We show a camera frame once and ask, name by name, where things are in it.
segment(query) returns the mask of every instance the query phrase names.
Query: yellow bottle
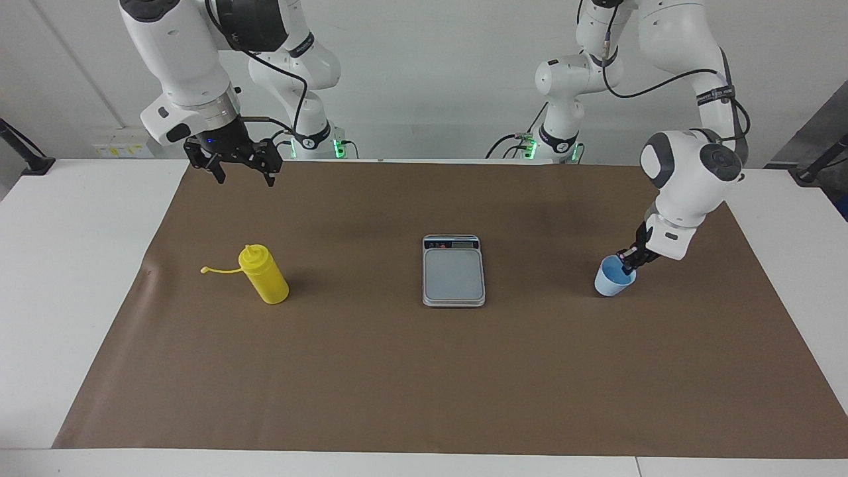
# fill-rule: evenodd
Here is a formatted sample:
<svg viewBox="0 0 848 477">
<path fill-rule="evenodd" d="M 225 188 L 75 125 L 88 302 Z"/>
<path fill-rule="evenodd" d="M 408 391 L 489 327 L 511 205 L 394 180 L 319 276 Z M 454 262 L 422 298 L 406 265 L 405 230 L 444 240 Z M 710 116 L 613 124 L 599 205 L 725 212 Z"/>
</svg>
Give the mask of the yellow bottle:
<svg viewBox="0 0 848 477">
<path fill-rule="evenodd" d="M 274 257 L 264 245 L 246 245 L 238 255 L 238 270 L 215 270 L 203 267 L 201 273 L 240 273 L 244 272 L 253 284 L 262 301 L 268 305 L 282 303 L 288 298 L 288 283 L 282 277 Z"/>
</svg>

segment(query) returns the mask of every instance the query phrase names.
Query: light blue plastic cup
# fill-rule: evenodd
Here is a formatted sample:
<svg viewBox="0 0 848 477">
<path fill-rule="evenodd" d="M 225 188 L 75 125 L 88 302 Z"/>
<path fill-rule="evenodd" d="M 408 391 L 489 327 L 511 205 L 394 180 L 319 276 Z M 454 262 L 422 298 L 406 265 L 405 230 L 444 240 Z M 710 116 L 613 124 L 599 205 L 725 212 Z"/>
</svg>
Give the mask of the light blue plastic cup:
<svg viewBox="0 0 848 477">
<path fill-rule="evenodd" d="M 636 271 L 627 275 L 622 270 L 622 261 L 615 255 L 606 257 L 598 268 L 594 278 L 594 289 L 603 296 L 612 297 L 620 294 L 625 288 L 636 281 Z"/>
</svg>

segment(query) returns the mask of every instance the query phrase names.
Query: digital kitchen scale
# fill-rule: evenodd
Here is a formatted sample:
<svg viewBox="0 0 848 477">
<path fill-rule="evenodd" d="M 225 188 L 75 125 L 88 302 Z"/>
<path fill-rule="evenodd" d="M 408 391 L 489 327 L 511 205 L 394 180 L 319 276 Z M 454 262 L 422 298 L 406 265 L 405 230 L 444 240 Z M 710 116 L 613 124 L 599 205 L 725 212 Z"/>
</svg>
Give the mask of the digital kitchen scale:
<svg viewBox="0 0 848 477">
<path fill-rule="evenodd" d="M 423 240 L 424 304 L 478 308 L 486 303 L 483 253 L 474 235 L 427 235 Z"/>
</svg>

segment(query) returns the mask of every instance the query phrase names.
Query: black metal pole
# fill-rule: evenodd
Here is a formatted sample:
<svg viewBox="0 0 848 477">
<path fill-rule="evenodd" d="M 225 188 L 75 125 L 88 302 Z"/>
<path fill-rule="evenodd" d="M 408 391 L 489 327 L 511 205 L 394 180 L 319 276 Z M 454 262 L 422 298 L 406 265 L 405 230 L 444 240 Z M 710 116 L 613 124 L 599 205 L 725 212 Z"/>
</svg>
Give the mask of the black metal pole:
<svg viewBox="0 0 848 477">
<path fill-rule="evenodd" d="M 52 157 L 39 157 L 30 151 L 30 148 L 8 128 L 8 123 L 3 118 L 0 118 L 0 137 L 26 161 L 28 167 L 22 172 L 23 176 L 43 176 L 56 162 Z"/>
<path fill-rule="evenodd" d="M 802 171 L 792 171 L 792 177 L 801 185 L 812 184 L 815 182 L 818 173 L 828 166 L 834 159 L 848 149 L 848 134 L 845 134 L 836 144 L 822 154 L 822 157 L 816 159 L 809 167 Z"/>
</svg>

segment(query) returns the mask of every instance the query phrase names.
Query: brown tablecloth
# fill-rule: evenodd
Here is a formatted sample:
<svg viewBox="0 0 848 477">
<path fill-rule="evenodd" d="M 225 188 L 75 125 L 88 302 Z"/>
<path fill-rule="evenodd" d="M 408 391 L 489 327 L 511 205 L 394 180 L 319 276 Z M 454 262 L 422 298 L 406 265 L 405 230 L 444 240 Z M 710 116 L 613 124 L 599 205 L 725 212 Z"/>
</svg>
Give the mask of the brown tablecloth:
<svg viewBox="0 0 848 477">
<path fill-rule="evenodd" d="M 636 168 L 189 170 L 55 447 L 848 457 L 848 418 L 730 211 L 615 299 Z M 421 238 L 474 233 L 488 303 L 421 303 Z M 236 267 L 267 245 L 292 287 Z"/>
</svg>

